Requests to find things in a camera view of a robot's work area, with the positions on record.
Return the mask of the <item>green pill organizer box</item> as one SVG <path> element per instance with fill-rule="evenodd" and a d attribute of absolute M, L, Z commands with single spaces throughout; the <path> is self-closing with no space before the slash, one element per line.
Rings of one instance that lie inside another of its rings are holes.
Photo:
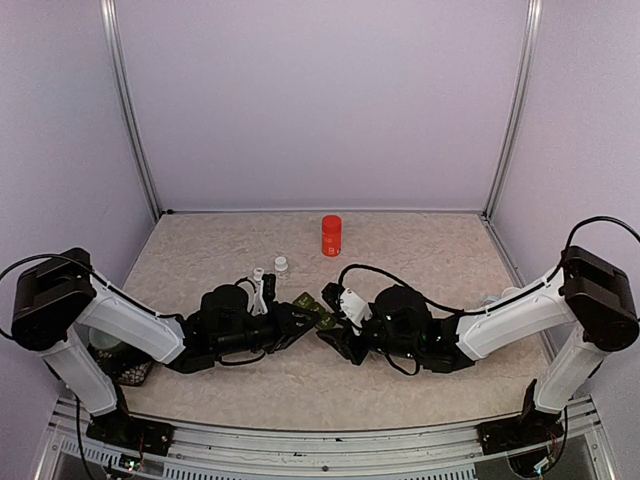
<path fill-rule="evenodd" d="M 297 307 L 304 308 L 309 311 L 313 311 L 318 314 L 319 318 L 315 324 L 315 329 L 319 331 L 330 330 L 338 326 L 337 318 L 330 313 L 325 307 L 323 307 L 311 294 L 308 292 L 301 293 L 294 301 L 293 304 Z"/>

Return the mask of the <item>small white pill bottle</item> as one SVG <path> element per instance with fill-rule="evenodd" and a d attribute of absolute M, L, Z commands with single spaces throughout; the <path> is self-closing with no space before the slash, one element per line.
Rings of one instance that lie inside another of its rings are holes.
<path fill-rule="evenodd" d="M 278 274 L 285 274 L 289 270 L 288 260 L 285 256 L 277 256 L 274 259 L 274 269 Z"/>

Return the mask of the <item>red cylindrical can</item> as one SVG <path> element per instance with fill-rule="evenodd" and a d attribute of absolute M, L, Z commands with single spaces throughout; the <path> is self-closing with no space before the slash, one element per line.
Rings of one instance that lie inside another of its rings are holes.
<path fill-rule="evenodd" d="M 337 257 L 342 246 L 342 219 L 337 215 L 327 215 L 322 219 L 322 253 L 328 257 Z"/>

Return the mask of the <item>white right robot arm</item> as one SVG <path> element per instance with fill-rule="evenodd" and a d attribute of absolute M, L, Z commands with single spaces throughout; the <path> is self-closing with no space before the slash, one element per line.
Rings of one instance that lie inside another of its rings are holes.
<path fill-rule="evenodd" d="M 387 361 L 413 361 L 414 370 L 450 374 L 549 328 L 570 324 L 571 336 L 542 378 L 534 381 L 526 410 L 515 416 L 514 438 L 535 442 L 568 400 L 611 353 L 639 337 L 627 275 L 591 252 L 571 246 L 556 268 L 531 285 L 480 309 L 436 318 L 425 297 L 396 282 L 365 302 L 342 282 L 322 292 L 343 324 L 318 337 L 354 365 L 369 353 Z"/>

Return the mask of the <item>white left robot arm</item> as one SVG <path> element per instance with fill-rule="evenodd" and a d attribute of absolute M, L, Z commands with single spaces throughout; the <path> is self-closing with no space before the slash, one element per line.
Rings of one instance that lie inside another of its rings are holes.
<path fill-rule="evenodd" d="M 7 267 L 23 271 L 16 283 L 8 338 L 37 353 L 102 430 L 121 445 L 140 434 L 137 418 L 121 406 L 114 382 L 97 365 L 75 328 L 85 325 L 134 347 L 181 374 L 228 365 L 228 356 L 256 360 L 284 350 L 312 330 L 318 313 L 275 299 L 276 277 L 265 274 L 248 293 L 224 284 L 205 293 L 188 317 L 160 313 L 103 278 L 82 248 L 37 254 Z"/>

